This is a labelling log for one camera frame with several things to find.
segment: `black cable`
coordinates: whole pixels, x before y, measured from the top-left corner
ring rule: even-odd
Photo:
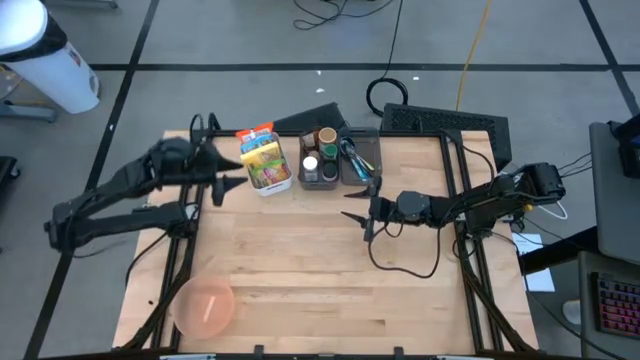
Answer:
[[[391,5],[392,2],[393,2],[393,0],[388,0],[384,5],[380,6],[379,8],[377,8],[377,9],[375,9],[373,11],[369,11],[368,13],[364,13],[364,14],[360,14],[360,15],[342,13],[342,14],[340,14],[340,16],[356,18],[356,19],[367,17],[369,15],[373,15],[373,14],[377,13],[378,11],[386,8],[387,6]]]
[[[375,266],[376,268],[380,269],[380,270],[384,270],[384,271],[400,271],[403,273],[407,273],[409,275],[413,275],[417,278],[420,279],[428,279],[430,277],[433,276],[433,274],[435,274],[436,270],[438,269],[438,264],[440,263],[440,228],[438,228],[438,237],[437,237],[437,243],[438,243],[438,247],[436,249],[436,261],[433,264],[433,269],[431,269],[431,272],[426,274],[426,275],[421,275],[418,274],[416,272],[413,272],[411,270],[405,269],[405,268],[401,268],[401,267],[396,267],[396,266],[392,266],[392,267],[386,267],[386,266],[382,266],[380,264],[378,264],[378,262],[376,262],[376,260],[373,257],[373,251],[371,250],[371,245],[373,244],[373,240],[369,241],[369,244],[367,246],[367,250],[369,251],[369,259],[371,259],[371,263],[373,263],[373,266]]]
[[[86,258],[90,258],[90,257],[92,257],[92,256],[96,256],[96,255],[102,254],[103,252],[105,252],[105,251],[107,251],[107,250],[110,250],[110,249],[113,249],[113,248],[115,248],[115,247],[118,247],[118,246],[124,245],[126,242],[127,242],[127,241],[125,241],[125,240],[121,240],[121,241],[115,242],[115,243],[113,243],[113,244],[111,244],[111,245],[109,245],[109,246],[105,246],[105,247],[103,247],[103,248],[102,248],[102,249],[100,249],[100,250],[96,250],[96,251],[94,251],[94,252],[92,252],[92,253],[88,253],[88,254],[85,254],[85,255],[76,255],[76,254],[74,254],[74,255],[73,255],[73,257],[74,257],[75,259],[86,259]]]
[[[373,15],[375,13],[377,13],[378,11],[386,8],[387,6],[389,6],[394,0],[388,0],[384,5],[376,8],[375,10],[369,11],[367,13],[364,14],[346,14],[344,13],[344,9],[347,6],[347,2],[349,0],[344,0],[342,3],[342,6],[338,5],[336,2],[334,2],[336,0],[323,0],[322,2],[332,5],[335,8],[335,13],[329,17],[325,17],[322,15],[318,15],[317,13],[314,13],[313,11],[305,8],[304,6],[300,5],[300,3],[298,2],[298,0],[293,0],[293,4],[300,10],[304,11],[305,13],[313,16],[316,19],[319,19],[319,22],[311,22],[311,21],[307,21],[304,19],[296,19],[293,21],[293,26],[298,29],[298,30],[312,30],[317,28],[318,26],[322,26],[330,21],[334,21],[337,20],[339,17],[344,16],[344,17],[349,17],[349,18],[363,18],[363,17],[367,17],[369,15]]]
[[[560,175],[560,176],[565,176],[566,174],[570,173],[570,172],[574,172],[576,170],[580,170],[580,169],[584,169],[585,166],[589,166],[591,165],[591,159],[589,159],[589,161],[585,162],[584,164],[580,165],[580,166],[576,166],[576,167],[572,167],[571,169],[567,170],[564,172],[564,174]]]
[[[298,3],[298,0],[293,0],[293,3],[296,5],[296,7],[298,7],[298,9],[306,12],[307,14],[320,19],[320,22],[314,23],[311,21],[307,21],[307,20],[303,20],[303,19],[296,19],[293,20],[293,26],[298,29],[298,30],[312,30],[317,28],[318,26],[322,26],[326,23],[328,23],[329,21],[333,21],[335,19],[337,19],[338,17],[340,17],[340,15],[342,14],[342,10],[344,10],[344,7],[347,5],[347,1],[348,0],[344,0],[344,2],[342,3],[342,6],[339,6],[338,4],[334,3],[333,1],[323,1],[324,3],[327,4],[331,4],[336,8],[336,13],[333,16],[330,17],[324,17],[324,16],[320,16],[318,14],[315,14],[313,12],[311,12],[310,10],[305,9],[302,5],[300,5]]]
[[[374,259],[373,257],[373,251],[371,250],[371,245],[373,244],[374,240],[376,239],[376,237],[378,236],[378,234],[380,234],[382,231],[387,231],[387,226],[389,226],[388,222],[385,222],[384,226],[380,229],[378,229],[374,234],[373,234],[373,238],[371,239],[371,241],[369,241],[369,244],[367,246],[368,252],[369,252],[369,259],[371,259],[371,262],[373,263],[373,266],[375,266],[376,268],[380,269],[380,270],[385,270],[385,271],[400,271],[403,273],[407,273],[409,275],[413,275],[417,278],[420,279],[429,279],[430,277],[433,276],[433,274],[436,273],[436,270],[438,269],[438,265],[440,264],[440,231],[442,230],[442,228],[444,227],[444,225],[447,223],[448,221],[448,217],[451,214],[451,211],[462,202],[462,200],[460,201],[456,201],[454,204],[451,205],[451,207],[449,207],[449,209],[445,212],[444,216],[442,217],[442,221],[440,222],[440,226],[438,226],[438,230],[436,233],[436,243],[437,243],[437,248],[436,248],[436,260],[435,263],[433,264],[433,268],[431,269],[431,271],[426,274],[426,275],[421,275],[418,274],[414,271],[411,271],[409,269],[405,269],[405,268],[401,268],[401,267],[397,267],[397,266],[393,266],[393,267],[386,267],[386,266],[382,266],[380,264],[378,264],[378,262]]]
[[[463,149],[465,149],[466,151],[468,151],[468,152],[470,152],[470,153],[472,153],[472,154],[474,154],[474,155],[480,156],[480,157],[484,160],[484,162],[486,162],[486,163],[487,163],[487,165],[489,165],[489,170],[491,171],[491,180],[493,180],[493,179],[495,179],[495,178],[496,178],[496,171],[495,171],[495,169],[493,168],[493,165],[491,164],[491,161],[489,161],[489,158],[487,158],[486,156],[484,156],[484,154],[482,154],[482,153],[479,153],[479,152],[477,152],[477,151],[475,151],[475,150],[471,150],[471,149],[469,149],[469,148],[468,148],[468,147],[466,147],[464,144],[462,144],[461,142],[459,142],[459,141],[458,141],[458,139],[456,139],[456,138],[455,138],[455,137],[453,137],[451,134],[449,134],[449,132],[447,132],[446,130],[440,129],[440,131],[442,131],[445,135],[447,135],[447,137],[448,137],[449,139],[451,139],[451,141],[453,141],[456,145],[458,145],[458,146],[462,147]]]
[[[193,139],[193,125],[195,125],[196,120],[200,119],[200,127],[204,128],[203,124],[204,124],[204,119],[202,118],[202,115],[200,114],[195,114],[193,115],[193,118],[191,118],[191,123],[189,124],[189,142],[192,144],[195,144],[195,141]]]
[[[453,240],[453,243],[451,244],[451,252],[453,253],[453,256],[459,260],[468,260],[469,258],[471,258],[471,255],[475,254],[476,250],[478,250],[478,243],[476,240],[473,240],[473,250],[471,250],[471,252],[469,252],[467,256],[462,258],[460,257],[460,255],[458,255],[458,253],[456,253],[457,244],[458,244],[458,239]]]
[[[591,168],[592,168],[592,166],[589,166],[588,168],[586,168],[586,169],[582,169],[582,170],[580,170],[580,171],[572,172],[572,173],[570,173],[570,174],[564,174],[564,175],[562,175],[562,176],[561,176],[561,178],[563,178],[563,179],[564,179],[564,178],[567,178],[567,177],[569,177],[569,176],[578,175],[578,174],[583,173],[583,172],[585,172],[585,171],[591,170]]]
[[[400,234],[402,234],[402,229],[404,229],[404,221],[402,221],[400,223],[400,229],[398,230],[398,233],[395,234],[395,235],[393,235],[392,233],[389,232],[389,230],[387,229],[387,226],[384,226],[383,229],[384,229],[384,232],[387,233],[387,235],[389,235],[390,237],[395,239],[395,238],[399,237]]]
[[[500,238],[502,238],[502,239],[504,239],[504,240],[507,240],[508,242],[510,242],[511,244],[513,244],[513,246],[514,246],[514,247],[515,247],[515,249],[516,249],[516,252],[519,252],[519,251],[518,251],[518,246],[516,245],[515,241],[513,241],[513,240],[512,240],[512,239],[510,239],[509,237],[507,237],[507,236],[505,236],[505,235],[502,235],[502,234],[500,234],[500,233],[497,233],[497,232],[494,232],[494,231],[492,231],[491,233],[492,233],[493,235],[498,236],[498,237],[500,237]],[[524,269],[524,267],[523,267],[522,262],[520,262],[520,261],[518,261],[518,262],[520,263],[520,266],[522,267],[522,271],[524,271],[525,269]],[[525,275],[525,276],[523,276],[523,279],[524,279],[524,284],[525,284],[525,289],[526,289],[526,291],[527,291],[527,294],[529,294],[529,295],[530,295],[530,297],[531,297],[531,298],[533,298],[533,300],[534,300],[536,303],[538,303],[538,305],[540,305],[540,307],[542,307],[542,309],[544,309],[544,310],[545,310],[545,311],[546,311],[546,312],[547,312],[547,313],[548,313],[548,314],[549,314],[549,315],[550,315],[550,316],[551,316],[551,317],[552,317],[552,318],[553,318],[553,319],[554,319],[558,324],[560,324],[560,326],[562,326],[565,330],[569,331],[572,335],[576,336],[577,338],[579,338],[579,339],[581,339],[581,340],[584,340],[584,342],[586,342],[587,344],[589,344],[589,345],[590,345],[591,347],[593,347],[594,349],[596,349],[596,350],[598,350],[598,351],[602,352],[603,354],[608,355],[608,356],[610,356],[610,357],[612,357],[612,358],[614,358],[614,359],[621,359],[621,360],[625,360],[624,358],[619,357],[618,355],[615,355],[615,354],[613,354],[613,353],[611,353],[611,352],[609,352],[609,351],[607,351],[607,350],[604,350],[604,349],[603,349],[603,348],[601,348],[600,346],[598,346],[598,345],[596,345],[596,344],[592,343],[591,341],[589,341],[589,340],[587,340],[587,339],[583,338],[580,334],[578,334],[578,333],[577,333],[577,332],[575,332],[573,329],[571,329],[569,326],[567,326],[566,324],[564,324],[564,322],[563,322],[562,320],[560,320],[557,316],[555,316],[555,314],[553,314],[553,313],[551,312],[551,310],[549,310],[546,306],[542,305],[542,303],[540,303],[540,301],[538,301],[538,299],[536,299],[536,297],[533,295],[533,293],[531,293],[531,291],[529,290],[529,282],[528,282],[528,280],[527,280],[527,276],[526,276],[526,275]]]
[[[396,27],[393,30],[393,41],[391,42],[391,51],[389,52],[389,60],[387,61],[387,67],[384,70],[384,74],[382,74],[380,78],[373,80],[369,84],[369,86],[367,86],[367,93],[366,93],[367,105],[369,106],[369,109],[373,111],[374,114],[380,117],[382,117],[384,113],[381,110],[377,109],[375,106],[373,106],[373,102],[371,101],[371,92],[373,91],[373,88],[376,85],[380,83],[388,83],[395,86],[402,93],[402,105],[407,105],[407,103],[409,102],[409,90],[407,90],[407,87],[400,80],[386,77],[387,74],[389,73],[389,69],[391,68],[391,60],[393,59],[393,52],[396,47],[396,38],[398,37],[398,26],[400,25],[400,14],[402,13],[403,4],[404,4],[404,0],[400,0],[400,6],[398,6],[398,16],[396,17]]]
[[[511,232],[512,232],[512,233],[514,233],[514,234],[517,234],[518,236],[520,236],[521,238],[523,238],[525,241],[527,241],[527,242],[529,242],[529,243],[531,243],[531,244],[533,244],[533,245],[540,245],[540,246],[543,246],[543,247],[544,247],[544,246],[547,246],[546,244],[543,244],[543,243],[541,243],[541,242],[536,242],[536,241],[530,240],[529,238],[527,238],[526,236],[522,235],[522,234],[521,234],[521,233],[519,233],[519,232],[516,232],[516,231],[513,231],[513,230],[511,230]]]
[[[140,252],[140,254],[138,254],[135,258],[133,258],[133,261],[131,261],[131,264],[129,264],[129,267],[127,268],[127,274],[125,275],[124,278],[124,285],[127,286],[129,284],[129,276],[131,275],[131,270],[133,270],[133,267],[136,265],[136,263],[138,262],[138,260],[140,260],[140,258],[142,258],[146,253],[148,253],[149,251],[151,251],[151,249],[153,249],[154,246],[158,245],[158,243],[164,239],[164,237],[167,236],[167,232],[165,231],[162,235],[160,235],[160,237],[158,237],[157,239],[155,239],[149,246],[147,246],[144,250],[142,250]]]
[[[516,244],[515,241],[513,241],[513,239],[510,239],[508,236],[502,235],[500,233],[497,233],[495,231],[491,231],[491,234],[494,236],[497,236],[503,240],[508,241],[509,243],[511,243],[513,245],[513,247],[516,249],[516,253],[518,253],[518,244]]]
[[[622,356],[616,355],[608,350],[603,349],[602,347],[594,344],[593,342],[591,342],[590,340],[586,339],[585,337],[582,336],[582,334],[578,333],[577,331],[573,330],[571,327],[569,327],[569,325],[565,324],[564,321],[562,321],[558,316],[556,316],[556,314],[554,314],[551,310],[549,310],[549,308],[547,308],[546,306],[544,306],[534,295],[533,293],[529,290],[529,281],[527,280],[526,276],[523,276],[524,278],[524,284],[527,290],[527,294],[529,294],[529,298],[533,299],[534,302],[536,302],[544,311],[546,311],[547,314],[549,314],[549,316],[551,316],[551,318],[553,318],[553,320],[555,320],[558,325],[562,326],[565,330],[567,330],[571,335],[577,337],[578,339],[580,339],[581,341],[584,341],[585,343],[587,343],[589,346],[591,346],[592,348],[600,351],[601,353],[612,357],[616,360],[626,360],[625,358],[623,358]]]
[[[196,203],[185,204],[185,209],[187,208],[187,206],[190,206],[190,205],[197,205],[197,204]],[[193,221],[198,211],[200,211],[200,209],[196,209],[193,211],[193,213],[189,217],[189,222]],[[131,271],[133,270],[133,267],[136,265],[138,260],[140,260],[146,253],[151,251],[151,249],[153,249],[167,235],[168,233],[165,231],[162,235],[160,235],[160,237],[158,237],[151,244],[149,244],[149,246],[144,248],[144,250],[142,250],[140,254],[138,254],[135,258],[133,258],[133,261],[131,261],[131,264],[129,264],[129,267],[127,268],[127,274],[125,275],[125,279],[124,279],[125,286],[129,284],[129,276],[131,275]]]
[[[575,242],[573,242],[573,241],[571,241],[571,240],[569,240],[569,239],[563,238],[562,236],[560,236],[560,235],[558,235],[558,234],[556,234],[556,233],[553,233],[553,232],[551,232],[551,231],[549,231],[549,230],[547,230],[547,229],[543,228],[542,226],[540,226],[540,225],[536,224],[535,222],[531,221],[529,218],[524,217],[524,216],[523,216],[522,218],[523,218],[523,219],[525,219],[525,220],[527,220],[527,221],[528,221],[528,222],[530,222],[533,226],[537,227],[538,229],[542,230],[543,232],[545,232],[545,233],[547,233],[547,234],[549,234],[549,235],[555,236],[555,237],[557,237],[557,238],[558,238],[558,239],[560,239],[560,240],[566,240],[567,242],[569,242],[569,244],[571,244],[571,245],[573,245],[573,246],[577,247],[578,249],[586,250],[584,246],[580,246],[580,245],[576,244]]]
[[[565,165],[565,166],[559,167],[559,168],[558,168],[558,171],[560,171],[560,170],[562,170],[562,169],[565,169],[565,168],[567,168],[567,167],[569,167],[569,166],[571,166],[571,165],[576,164],[578,161],[580,161],[580,160],[582,160],[582,159],[586,158],[586,157],[587,157],[587,156],[589,156],[589,155],[591,155],[591,152],[588,152],[588,153],[586,153],[586,154],[584,154],[584,155],[580,156],[578,159],[576,159],[574,162],[572,162],[572,163],[570,163],[570,164],[567,164],[567,165]]]
[[[553,232],[551,232],[551,231],[549,231],[549,230],[547,230],[547,229],[543,228],[542,226],[540,226],[540,225],[538,225],[538,224],[534,223],[534,222],[533,222],[533,221],[531,221],[528,217],[523,216],[522,218],[523,218],[524,220],[527,220],[528,222],[530,222],[533,226],[537,227],[538,229],[540,229],[540,230],[542,230],[542,231],[546,232],[547,234],[552,235],[552,236],[555,236],[555,237],[557,237],[557,238],[558,238],[558,239],[560,239],[560,240],[564,240],[564,238],[563,238],[562,236],[560,236],[560,235],[558,235],[558,234],[556,234],[556,233],[553,233]]]

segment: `electric cable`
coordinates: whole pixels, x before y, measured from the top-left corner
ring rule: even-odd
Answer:
[[[549,234],[549,235],[555,236],[556,238],[558,238],[558,239],[560,239],[560,240],[566,240],[569,244],[571,244],[571,245],[573,245],[573,246],[577,247],[577,248],[578,248],[578,249],[580,249],[580,250],[586,250],[584,246],[580,246],[580,245],[576,244],[575,242],[573,242],[573,241],[571,241],[571,240],[569,240],[569,239],[567,239],[567,238],[563,238],[562,236],[560,236],[560,235],[558,235],[558,234],[556,234],[556,233],[554,233],[554,232],[551,232],[551,231],[549,231],[549,230],[547,230],[547,229],[543,228],[542,226],[540,226],[540,225],[536,224],[535,222],[531,221],[531,219],[529,219],[528,217],[523,216],[522,218],[523,218],[524,220],[528,221],[529,223],[531,223],[533,226],[535,226],[535,227],[537,227],[538,229],[540,229],[541,231],[543,231],[543,232],[545,232],[545,233],[547,233],[547,234]]]
[[[529,295],[529,298],[533,299],[533,301],[538,304],[538,306],[540,306],[547,314],[549,314],[549,316],[551,316],[551,318],[553,318],[553,320],[555,320],[555,322],[558,323],[558,325],[560,325],[561,327],[563,327],[565,330],[567,330],[571,335],[577,337],[578,339],[580,339],[581,341],[584,341],[585,343],[587,343],[589,346],[591,346],[592,348],[600,351],[601,353],[612,357],[616,360],[626,360],[625,358],[623,358],[622,356],[616,355],[608,350],[603,349],[602,347],[600,347],[599,345],[594,344],[592,341],[586,339],[585,337],[582,336],[582,334],[578,333],[577,331],[573,330],[571,327],[569,327],[569,325],[565,324],[564,321],[562,321],[556,314],[554,314],[551,310],[549,310],[549,308],[547,308],[546,306],[544,306],[536,297],[535,295],[533,295],[533,293],[529,290],[529,281],[527,280],[526,276],[522,276],[522,278],[524,279],[524,285],[525,288],[527,290],[527,294]]]
[[[185,209],[187,206],[189,205],[196,205],[195,203],[188,203],[185,204]],[[189,217],[189,222],[193,221],[193,219],[195,218],[196,214],[198,213],[198,211],[200,211],[200,209],[196,209],[193,211],[193,213],[191,214],[191,216]],[[160,241],[162,241],[162,239],[164,239],[169,233],[167,231],[165,231],[164,233],[162,233],[162,235],[160,235],[157,239],[155,239],[151,244],[149,244],[146,248],[144,248],[144,250],[142,250],[140,252],[140,254],[138,254],[135,258],[133,258],[133,261],[131,261],[131,264],[129,264],[129,267],[127,268],[127,273],[125,275],[124,278],[124,284],[125,286],[127,284],[129,284],[129,276],[131,275],[131,271],[133,270],[133,267],[138,263],[138,261],[147,253],[149,253],[153,248],[155,248],[156,245],[158,245],[158,243],[160,243]]]
[[[569,166],[571,166],[571,165],[574,165],[574,164],[578,163],[578,161],[580,161],[580,160],[582,160],[582,159],[586,158],[586,157],[587,157],[587,156],[589,156],[589,155],[591,155],[591,152],[588,152],[588,153],[586,153],[586,154],[584,154],[584,155],[580,156],[578,159],[576,159],[576,160],[575,160],[574,162],[572,162],[572,163],[569,163],[569,164],[567,164],[567,165],[565,165],[565,166],[559,167],[559,168],[558,168],[558,171],[560,171],[560,170],[562,170],[562,169],[565,169],[565,168],[568,168]]]
[[[384,113],[381,110],[377,109],[373,105],[373,102],[371,101],[371,92],[373,91],[373,88],[376,87],[376,85],[380,83],[387,83],[395,86],[402,93],[402,105],[407,105],[409,102],[409,90],[407,90],[407,87],[402,83],[402,81],[386,77],[387,74],[389,73],[389,69],[391,68],[391,60],[393,59],[393,52],[396,47],[396,39],[398,37],[398,26],[400,25],[400,15],[402,14],[402,5],[404,5],[404,0],[400,0],[400,6],[398,6],[398,15],[396,17],[396,27],[393,30],[393,41],[391,42],[391,51],[389,52],[389,60],[387,61],[387,67],[384,70],[384,74],[382,74],[380,78],[373,80],[369,84],[369,86],[367,86],[367,92],[366,92],[367,105],[369,106],[369,109],[371,109],[371,111],[373,111],[373,113],[378,115],[379,117],[382,117]]]
[[[462,147],[464,150],[466,150],[466,151],[468,151],[468,152],[470,152],[470,153],[472,153],[474,155],[480,156],[484,160],[484,162],[486,162],[487,165],[489,166],[489,170],[491,171],[491,180],[494,180],[496,178],[496,171],[493,168],[493,164],[491,164],[491,161],[489,161],[489,158],[487,158],[486,156],[484,156],[484,154],[482,154],[480,152],[477,152],[475,150],[469,149],[463,143],[459,142],[458,139],[456,139],[451,134],[449,134],[449,132],[447,132],[446,130],[440,129],[440,131],[442,131],[445,135],[447,135],[447,137],[449,139],[451,139],[451,141],[453,141],[456,145]]]
[[[562,215],[558,215],[556,213],[554,213],[553,211],[547,209],[546,207],[542,206],[542,205],[538,205],[537,207],[546,212],[547,214],[553,216],[556,219],[560,219],[560,220],[568,220],[569,219],[569,213],[567,213],[567,210],[564,208],[564,206],[562,206],[562,204],[560,203],[560,201],[558,201],[556,203],[556,205],[558,205],[558,207],[560,208],[560,210],[562,210]]]
[[[315,14],[313,12],[311,12],[310,10],[305,9],[302,5],[300,5],[298,3],[298,0],[293,0],[293,3],[296,5],[296,7],[298,7],[300,10],[306,12],[307,14],[320,19],[320,22],[311,22],[311,21],[307,21],[304,19],[296,19],[293,20],[293,26],[298,29],[298,30],[312,30],[317,28],[318,26],[322,26],[326,23],[328,23],[329,21],[333,21],[335,19],[337,19],[338,17],[340,17],[340,15],[342,14],[342,10],[344,10],[344,7],[347,5],[347,1],[348,0],[344,0],[344,2],[342,3],[342,6],[334,3],[333,1],[323,1],[326,4],[331,4],[336,8],[336,13],[333,16],[330,17],[324,17],[324,16],[320,16],[318,14]]]
[[[467,260],[471,258],[471,255],[475,254],[476,251],[478,250],[477,240],[475,239],[472,239],[472,240],[473,240],[473,249],[464,258],[458,255],[458,253],[456,253],[456,245],[458,245],[458,239],[453,240],[453,243],[451,244],[451,252],[453,253],[453,256],[458,260]]]
[[[509,237],[507,237],[507,236],[505,236],[505,235],[502,235],[502,234],[500,234],[500,233],[494,232],[494,231],[492,231],[491,233],[492,233],[493,235],[495,235],[495,236],[498,236],[498,237],[500,237],[500,238],[502,238],[502,239],[504,239],[504,240],[507,240],[507,241],[509,241],[510,243],[512,243],[512,244],[513,244],[513,246],[514,246],[514,247],[515,247],[515,249],[516,249],[516,252],[518,252],[518,247],[517,247],[516,243],[515,243],[512,239],[509,239]],[[550,315],[550,316],[551,316],[551,317],[552,317],[552,318],[553,318],[553,319],[554,319],[554,320],[555,320],[555,321],[556,321],[560,326],[562,326],[565,330],[569,331],[572,335],[576,336],[577,338],[579,338],[579,339],[581,339],[581,340],[584,340],[584,342],[586,342],[587,344],[589,344],[590,346],[592,346],[594,349],[596,349],[596,350],[598,350],[598,351],[602,352],[603,354],[608,355],[608,356],[610,356],[610,357],[612,357],[612,358],[614,358],[614,359],[622,359],[622,360],[625,360],[624,358],[622,358],[622,357],[620,357],[620,356],[618,356],[618,355],[615,355],[615,354],[613,354],[612,352],[609,352],[609,351],[607,351],[607,350],[605,350],[605,349],[601,348],[600,346],[598,346],[598,345],[594,344],[593,342],[591,342],[591,341],[589,341],[589,340],[585,339],[584,337],[582,337],[582,335],[578,334],[578,333],[577,333],[577,332],[575,332],[573,329],[571,329],[569,326],[567,326],[566,324],[564,324],[564,322],[563,322],[562,320],[560,320],[560,319],[559,319],[555,314],[553,314],[553,313],[551,312],[551,310],[549,310],[546,306],[544,306],[542,303],[540,303],[540,301],[538,301],[538,299],[536,299],[536,297],[533,295],[533,293],[529,290],[529,282],[528,282],[528,280],[527,280],[526,275],[523,275],[523,276],[522,276],[522,278],[524,279],[524,284],[525,284],[525,289],[526,289],[526,291],[527,291],[527,294],[529,294],[529,296],[530,296],[531,298],[533,298],[533,301],[535,301],[535,302],[536,302],[536,303],[537,303],[537,304],[538,304],[538,305],[539,305],[543,310],[545,310],[545,311],[546,311],[546,312],[547,312],[547,313],[548,313],[548,314],[549,314],[549,315]]]
[[[382,266],[380,264],[378,264],[378,262],[375,260],[374,256],[373,256],[373,250],[372,250],[372,244],[375,241],[376,237],[378,236],[378,234],[380,234],[382,231],[387,231],[386,228],[387,226],[389,226],[389,222],[385,222],[384,226],[380,229],[378,229],[374,234],[373,237],[371,238],[371,241],[369,241],[368,245],[367,245],[367,251],[369,252],[369,259],[371,260],[371,263],[373,264],[373,266],[375,266],[376,268],[380,269],[380,270],[384,270],[384,271],[400,271],[409,275],[413,275],[419,279],[429,279],[431,278],[435,273],[436,270],[438,269],[438,265],[440,264],[440,244],[441,244],[441,240],[440,240],[440,232],[442,230],[442,228],[445,226],[445,224],[448,221],[449,215],[451,214],[451,211],[453,211],[453,209],[458,206],[458,204],[460,204],[461,202],[463,202],[463,200],[459,200],[456,201],[455,203],[453,203],[451,205],[451,207],[449,207],[449,209],[444,213],[444,216],[442,217],[442,221],[440,222],[440,226],[438,226],[437,232],[436,232],[436,260],[433,264],[433,268],[431,269],[431,271],[426,274],[426,275],[422,275],[422,274],[418,274],[415,271],[411,271],[409,269],[405,269],[402,267],[397,267],[397,266],[392,266],[392,267],[386,267],[386,266]]]
[[[471,51],[469,52],[469,56],[467,57],[467,62],[465,62],[464,64],[462,75],[460,75],[460,85],[458,86],[458,99],[456,100],[456,111],[458,111],[458,108],[460,108],[460,100],[462,99],[462,92],[464,91],[464,83],[467,79],[467,69],[469,69],[469,64],[471,63],[471,59],[473,59],[473,55],[476,52],[476,46],[478,45],[478,41],[482,37],[482,32],[484,31],[484,25],[486,24],[487,17],[489,16],[491,1],[492,0],[487,0],[487,4],[484,7],[484,13],[482,14],[482,20],[480,20],[480,26],[478,27],[478,32],[476,32],[476,37],[473,39],[473,45],[471,45]]]
[[[151,244],[149,244],[149,246],[144,248],[144,250],[142,250],[140,254],[138,254],[135,258],[133,258],[133,261],[131,261],[131,264],[129,264],[129,267],[127,268],[127,274],[124,277],[125,286],[129,284],[129,276],[131,275],[131,271],[133,270],[133,267],[138,263],[138,260],[140,260],[149,251],[151,251],[151,249],[153,249],[156,245],[158,245],[158,243],[162,241],[162,239],[164,239],[165,236],[167,236],[166,231],[163,232],[162,235],[160,235],[157,239],[155,239]]]
[[[404,221],[400,223],[400,229],[398,230],[398,233],[395,234],[395,235],[390,233],[386,226],[383,229],[384,229],[384,232],[386,232],[387,235],[389,235],[389,237],[392,237],[392,238],[395,239],[395,238],[399,237],[400,234],[402,234],[402,229],[404,229]]]
[[[17,89],[18,86],[20,86],[20,84],[22,84],[22,80],[24,80],[21,76],[19,76],[15,72],[7,70],[4,66],[0,65],[0,74],[3,74],[3,73],[9,73],[9,75],[6,75],[7,80],[11,80],[15,77],[18,77],[18,80],[15,81],[13,84],[7,86],[7,91],[4,94],[0,95],[0,100],[3,100],[7,98],[9,95],[11,95],[13,91]]]
[[[102,254],[103,252],[105,252],[105,251],[107,251],[107,250],[111,250],[111,249],[116,248],[116,247],[118,247],[118,246],[122,246],[122,245],[124,245],[126,242],[127,242],[126,240],[120,240],[120,241],[118,241],[118,242],[115,242],[115,243],[113,243],[113,244],[110,244],[110,245],[108,245],[108,246],[105,246],[105,247],[103,247],[103,248],[102,248],[102,249],[100,249],[100,250],[96,250],[96,251],[91,252],[91,253],[88,253],[88,254],[84,254],[84,255],[76,255],[76,254],[73,254],[73,257],[74,257],[75,259],[86,259],[86,258],[90,258],[90,257],[96,256],[96,255],[100,255],[100,254]]]
[[[313,16],[316,19],[319,19],[319,22],[311,22],[308,20],[304,20],[304,19],[296,19],[293,21],[293,26],[298,29],[298,30],[312,30],[317,28],[318,26],[322,26],[330,21],[334,21],[337,20],[339,17],[344,16],[344,17],[349,17],[349,18],[363,18],[363,17],[367,17],[369,15],[373,15],[375,13],[377,13],[378,11],[386,8],[387,6],[389,6],[394,0],[388,0],[385,4],[381,5],[380,7],[369,11],[367,13],[364,14],[347,14],[344,13],[344,9],[347,6],[347,2],[349,0],[344,0],[342,5],[338,5],[336,2],[334,2],[334,0],[323,0],[323,3],[332,5],[335,8],[335,13],[332,16],[326,17],[326,16],[322,16],[322,15],[318,15],[317,13],[314,13],[313,11],[305,8],[304,6],[300,5],[300,3],[298,2],[298,0],[293,0],[293,4],[300,10],[304,11],[305,13]]]
[[[193,126],[196,124],[196,120],[200,120],[200,128],[204,128],[204,119],[202,118],[202,115],[200,114],[195,114],[193,115],[193,117],[191,118],[191,123],[189,123],[189,142],[192,144],[195,144],[195,139],[193,138],[193,132],[194,132],[194,128]]]
[[[565,171],[565,172],[564,172],[564,174],[562,174],[562,175],[560,175],[560,176],[562,177],[562,176],[564,176],[564,175],[566,175],[566,174],[568,174],[568,173],[574,172],[574,171],[576,171],[576,170],[584,169],[585,167],[587,167],[587,166],[589,166],[589,165],[591,165],[591,164],[592,164],[591,159],[589,159],[589,161],[585,162],[584,164],[579,165],[579,166],[572,167],[571,169],[569,169],[569,170]]]
[[[568,177],[573,176],[573,175],[578,175],[578,174],[583,173],[583,172],[585,172],[585,171],[591,170],[591,168],[592,168],[592,166],[589,166],[588,168],[586,168],[586,169],[582,169],[582,170],[580,170],[580,171],[575,171],[575,172],[572,172],[572,173],[567,173],[567,174],[562,175],[562,176],[561,176],[561,178],[563,178],[563,179],[564,179],[564,178],[568,178]]]
[[[511,232],[512,232],[512,233],[514,233],[514,234],[516,234],[516,235],[518,235],[518,236],[520,236],[520,237],[521,237],[521,238],[523,238],[526,242],[531,243],[531,244],[533,244],[533,245],[541,245],[541,246],[543,246],[543,247],[544,247],[544,246],[547,246],[546,244],[543,244],[543,243],[541,243],[541,242],[533,241],[533,240],[529,239],[528,237],[526,237],[526,236],[522,235],[522,233],[519,233],[519,232],[517,232],[517,231],[513,231],[513,230],[511,230]]]

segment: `keyboard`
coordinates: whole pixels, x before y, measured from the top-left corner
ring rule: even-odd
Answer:
[[[640,340],[640,284],[597,272],[591,279],[598,331]]]

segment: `metal bracket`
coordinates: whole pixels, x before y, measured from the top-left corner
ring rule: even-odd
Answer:
[[[393,348],[393,360],[404,360],[404,348],[402,346]]]
[[[253,360],[262,360],[264,357],[264,345],[256,345],[253,347]]]

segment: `white barrel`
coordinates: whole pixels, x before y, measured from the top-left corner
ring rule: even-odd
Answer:
[[[90,110],[100,102],[98,77],[70,42],[54,52],[46,49],[50,22],[38,0],[0,0],[0,62],[70,114]],[[11,61],[20,52],[28,58]]]

